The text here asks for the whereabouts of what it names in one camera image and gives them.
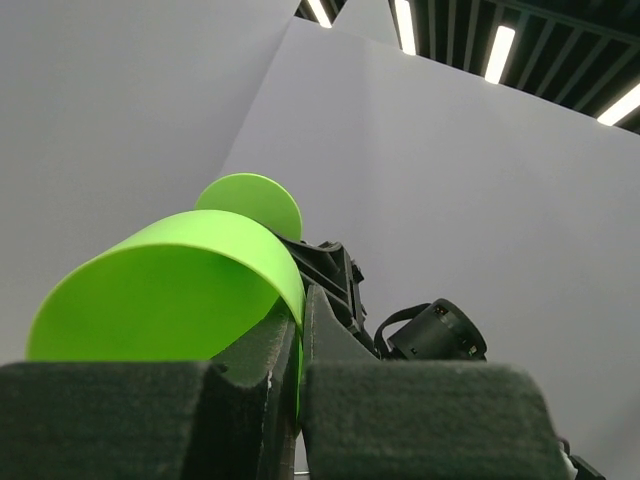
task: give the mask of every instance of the lime green object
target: lime green object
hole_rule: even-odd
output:
[[[229,211],[180,213],[62,280],[36,315],[27,358],[206,360],[264,318],[280,296],[301,329],[300,273],[267,228]]]
[[[195,208],[234,212],[283,237],[295,241],[302,238],[302,215],[296,201],[278,183],[255,173],[219,178],[202,192]]]

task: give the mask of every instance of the fluorescent light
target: fluorescent light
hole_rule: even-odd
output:
[[[408,0],[396,0],[396,18],[400,30],[402,51],[408,55],[416,54],[416,41],[413,36],[413,21],[411,20],[411,5]]]
[[[331,28],[331,22],[329,21],[329,17],[327,17],[327,12],[324,11],[322,2],[320,2],[320,0],[307,0],[307,3],[311,7],[311,10],[313,10],[313,14],[316,16],[318,23],[324,28]]]
[[[487,65],[487,72],[484,74],[484,79],[487,82],[500,83],[500,77],[502,76],[504,65],[507,63],[507,57],[515,35],[516,31],[513,28],[502,25],[498,27],[496,39],[493,41],[493,48],[491,49],[491,56],[489,57],[489,64]]]
[[[604,125],[612,126],[633,112],[638,106],[640,106],[640,83],[611,105],[606,112],[598,117],[598,121]]]

